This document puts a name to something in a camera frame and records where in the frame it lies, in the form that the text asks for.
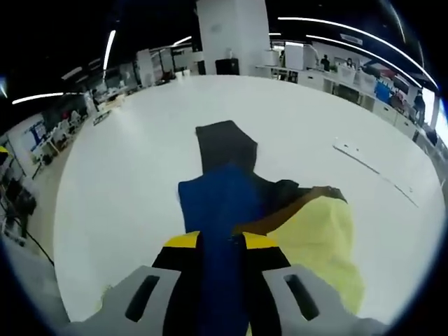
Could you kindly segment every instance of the cable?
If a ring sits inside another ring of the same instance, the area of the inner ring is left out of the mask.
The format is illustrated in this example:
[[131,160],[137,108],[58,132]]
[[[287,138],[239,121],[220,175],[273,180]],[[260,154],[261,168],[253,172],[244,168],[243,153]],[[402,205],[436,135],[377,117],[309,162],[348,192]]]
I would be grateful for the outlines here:
[[[5,214],[7,214],[8,211],[5,209],[5,207],[3,206],[3,204],[2,204],[1,202],[0,202],[0,205],[1,205],[1,207],[3,208],[3,210],[5,211]],[[27,231],[27,229],[24,229],[24,228],[23,228],[22,224],[20,224],[20,221],[19,221],[16,217],[14,217],[14,221],[20,226],[20,228],[21,228],[22,230],[25,231],[25,233],[26,233],[27,235],[29,235],[29,237],[31,238],[31,240],[32,240],[33,242],[36,243],[36,245],[40,248],[40,250],[43,252],[43,254],[45,254],[45,256],[47,257],[48,261],[50,261],[51,265],[54,267],[54,266],[55,266],[55,263],[54,263],[53,260],[50,258],[50,256],[47,254],[47,252],[45,251],[45,249],[44,249],[44,248],[37,242],[37,240],[35,240],[35,238],[34,238],[33,236],[30,235],[30,233]]]

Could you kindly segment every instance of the white tabletop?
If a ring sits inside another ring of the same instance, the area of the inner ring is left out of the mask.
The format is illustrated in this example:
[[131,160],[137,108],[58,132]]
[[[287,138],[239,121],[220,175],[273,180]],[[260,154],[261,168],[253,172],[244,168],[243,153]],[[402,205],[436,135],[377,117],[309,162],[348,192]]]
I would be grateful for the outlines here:
[[[262,177],[342,190],[366,287],[359,316],[385,323],[399,316],[431,266],[443,228],[442,191],[424,152],[339,97],[264,78],[198,76],[133,94],[80,131],[59,186],[54,230],[70,319],[94,314],[107,286],[151,265],[168,238],[184,232],[177,185],[202,174],[195,127],[223,120],[258,142],[255,172]],[[412,188],[419,206],[335,150],[336,137]]]

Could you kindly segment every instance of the white pillar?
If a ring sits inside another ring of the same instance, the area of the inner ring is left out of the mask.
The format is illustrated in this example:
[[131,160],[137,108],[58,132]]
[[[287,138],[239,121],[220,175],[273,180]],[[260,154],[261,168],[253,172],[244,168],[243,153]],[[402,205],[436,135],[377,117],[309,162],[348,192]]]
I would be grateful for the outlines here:
[[137,53],[137,65],[142,86],[148,87],[155,83],[153,59],[149,49],[140,50]]
[[440,107],[440,97],[434,96],[434,105],[433,105],[433,117],[431,118],[431,123],[429,127],[433,130],[435,129],[435,125],[437,124],[437,117],[439,116],[439,107]]
[[206,74],[216,74],[215,61],[232,56],[243,76],[267,76],[264,64],[270,49],[265,0],[198,0]]

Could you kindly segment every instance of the floor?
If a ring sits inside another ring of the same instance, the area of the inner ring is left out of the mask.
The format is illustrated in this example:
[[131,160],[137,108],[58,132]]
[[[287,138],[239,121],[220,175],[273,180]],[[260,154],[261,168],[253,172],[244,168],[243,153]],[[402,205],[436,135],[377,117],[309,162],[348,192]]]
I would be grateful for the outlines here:
[[[36,210],[29,218],[28,232],[45,249],[53,259],[53,222],[56,208],[56,196],[67,158],[70,155],[71,143],[57,156],[52,163],[39,173],[34,182],[39,194]],[[45,258],[45,255],[29,237],[27,248]]]

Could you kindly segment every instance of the black ceiling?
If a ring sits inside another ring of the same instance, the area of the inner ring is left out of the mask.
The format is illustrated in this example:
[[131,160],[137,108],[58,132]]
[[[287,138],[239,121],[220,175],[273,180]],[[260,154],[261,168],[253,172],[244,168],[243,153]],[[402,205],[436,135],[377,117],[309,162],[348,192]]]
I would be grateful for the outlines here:
[[[328,25],[277,20],[279,16],[319,18],[377,35],[421,62],[419,37],[425,68],[446,88],[445,60],[440,50],[443,42],[437,41],[434,34],[434,30],[441,29],[436,25],[443,22],[436,18],[436,15],[441,18],[437,7],[442,4],[432,0],[425,1],[425,6],[404,0],[392,2],[402,14],[406,43],[387,0],[266,0],[271,32],[281,32],[285,39],[303,39],[305,34],[314,34],[340,40],[340,29]],[[12,123],[45,109],[51,100],[11,106],[12,99],[64,91],[66,83],[61,76],[65,73],[97,58],[102,63],[112,29],[117,34],[110,65],[132,60],[138,50],[169,45],[197,33],[195,0],[9,1],[6,8],[3,11],[7,20],[1,21],[0,74],[7,77],[9,100],[0,99],[0,120],[13,118]],[[418,72],[395,52],[361,37],[366,42],[365,49],[410,73]],[[0,131],[5,127],[3,122]]]

